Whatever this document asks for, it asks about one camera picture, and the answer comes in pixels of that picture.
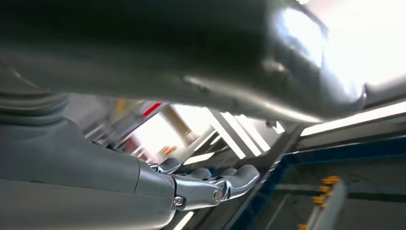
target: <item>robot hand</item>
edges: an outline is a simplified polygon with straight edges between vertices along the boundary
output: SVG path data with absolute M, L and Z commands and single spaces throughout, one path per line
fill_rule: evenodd
M 223 201 L 246 194 L 259 179 L 259 172 L 252 165 L 233 170 L 233 174 L 230 172 L 203 179 L 199 177 L 210 175 L 207 169 L 197 169 L 189 176 L 173 175 L 176 184 L 174 199 L 176 209 L 193 210 L 216 206 Z

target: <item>ceiling light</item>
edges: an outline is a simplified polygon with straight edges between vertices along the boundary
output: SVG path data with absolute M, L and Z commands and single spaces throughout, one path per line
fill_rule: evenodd
M 215 133 L 216 131 L 210 133 L 204 140 L 200 142 L 198 146 L 196 146 L 196 148 L 194 148 L 194 151 L 196 152 L 198 149 L 200 149 L 200 147 L 203 146 Z
M 205 108 L 207 113 L 207 117 L 209 118 L 210 124 L 216 129 L 216 131 L 220 134 L 220 136 L 224 139 L 227 145 L 231 148 L 231 150 L 240 158 L 243 159 L 246 157 L 244 152 L 240 149 L 237 143 L 230 137 L 224 127 L 218 122 L 218 120 L 213 116 L 208 108 Z
M 372 121 L 379 118 L 406 113 L 406 102 L 401 102 L 386 107 L 370 110 L 347 118 L 315 125 L 303 130 L 300 136 L 308 136 L 315 133 L 325 132 L 336 128 L 351 126 L 362 122 Z
M 254 142 L 249 138 L 243 128 L 238 124 L 237 120 L 235 120 L 230 113 L 221 113 L 221 115 L 223 115 L 224 119 L 230 124 L 230 126 L 256 157 L 262 154 L 262 152 L 257 148 Z
M 218 142 L 218 140 L 220 140 L 221 139 L 221 136 L 220 135 L 218 135 L 211 143 L 210 143 L 210 145 L 214 145 L 216 142 Z
M 308 4 L 310 0 L 297 0 L 297 2 L 301 5 Z
M 281 134 L 281 133 L 285 132 L 285 129 L 282 127 L 282 125 L 278 121 L 276 121 L 276 126 L 273 126 L 272 128 L 273 128 L 273 130 L 275 130 L 275 132 L 277 134 Z
M 214 152 L 206 153 L 206 154 L 195 156 L 195 157 L 190 157 L 189 159 L 187 159 L 185 161 L 185 163 L 183 163 L 183 165 L 193 164 L 193 163 L 196 163 L 196 162 L 205 161 L 205 160 L 209 159 L 210 157 L 212 157 L 213 155 L 214 155 Z
M 264 140 L 264 138 L 262 138 L 261 134 L 259 134 L 257 129 L 245 115 L 240 115 L 237 117 L 237 119 L 264 152 L 270 149 L 268 143 Z
M 183 227 L 189 222 L 189 220 L 192 218 L 194 212 L 188 212 L 180 221 L 179 223 L 175 226 L 173 230 L 182 230 Z

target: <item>gray robot arm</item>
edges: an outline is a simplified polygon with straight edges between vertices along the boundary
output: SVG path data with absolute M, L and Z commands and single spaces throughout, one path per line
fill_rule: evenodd
M 294 0 L 94 4 L 1 3 L 2 230 L 159 229 L 176 209 L 215 206 L 258 178 L 251 166 L 209 180 L 157 173 L 96 146 L 63 119 L 64 92 L 306 123 L 365 102 L 363 84 L 335 72 L 328 31 Z

